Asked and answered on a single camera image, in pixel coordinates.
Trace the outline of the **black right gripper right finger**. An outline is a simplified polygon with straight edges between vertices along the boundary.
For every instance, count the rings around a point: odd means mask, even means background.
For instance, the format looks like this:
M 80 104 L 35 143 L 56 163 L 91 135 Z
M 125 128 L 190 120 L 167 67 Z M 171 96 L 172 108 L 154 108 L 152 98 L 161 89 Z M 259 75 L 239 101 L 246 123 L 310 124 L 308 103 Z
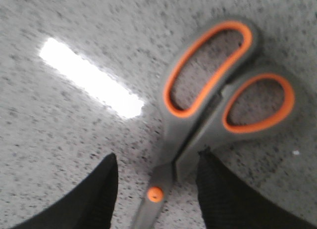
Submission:
M 230 171 L 210 150 L 199 152 L 196 185 L 208 229 L 314 229 Z

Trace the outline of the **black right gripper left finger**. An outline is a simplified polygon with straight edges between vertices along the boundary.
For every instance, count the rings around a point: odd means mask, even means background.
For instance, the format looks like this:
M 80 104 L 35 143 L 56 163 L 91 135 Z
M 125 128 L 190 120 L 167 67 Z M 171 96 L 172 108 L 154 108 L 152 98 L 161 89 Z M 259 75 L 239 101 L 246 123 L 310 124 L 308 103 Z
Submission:
M 14 229 L 109 229 L 118 192 L 116 155 L 98 166 L 62 199 Z

